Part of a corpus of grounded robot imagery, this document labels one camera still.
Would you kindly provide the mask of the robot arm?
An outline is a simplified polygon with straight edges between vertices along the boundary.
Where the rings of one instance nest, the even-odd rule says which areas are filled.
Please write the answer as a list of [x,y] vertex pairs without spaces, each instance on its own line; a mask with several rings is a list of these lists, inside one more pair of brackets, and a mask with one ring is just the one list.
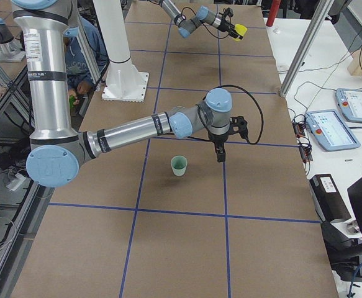
[[233,10],[226,8],[223,13],[210,10],[206,6],[201,6],[191,18],[187,18],[172,1],[150,1],[150,3],[160,6],[174,24],[178,27],[178,32],[183,38],[189,37],[200,26],[209,25],[220,32],[228,33],[231,37],[237,37],[235,25],[231,23]]
[[94,8],[109,55],[106,86],[93,97],[81,131],[72,128],[63,36],[81,20],[75,1],[13,1],[12,15],[24,34],[35,130],[26,170],[46,187],[60,187],[77,176],[80,167],[126,145],[167,133],[186,138],[206,129],[219,162],[230,134],[232,97],[214,88],[194,107],[126,122],[125,101],[142,102],[149,75],[133,65],[119,1],[95,1]]

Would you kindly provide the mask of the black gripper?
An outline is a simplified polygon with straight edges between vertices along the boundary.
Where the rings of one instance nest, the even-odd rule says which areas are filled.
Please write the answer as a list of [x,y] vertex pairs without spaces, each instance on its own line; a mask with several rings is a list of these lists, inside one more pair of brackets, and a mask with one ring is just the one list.
[[223,17],[221,18],[221,21],[220,21],[220,25],[219,25],[219,30],[221,32],[228,32],[230,33],[230,31],[233,29],[233,24],[228,21],[226,19],[226,17]]
[[223,133],[220,135],[208,132],[209,140],[215,145],[215,154],[217,157],[218,163],[225,162],[225,148],[224,143],[228,140],[228,133]]

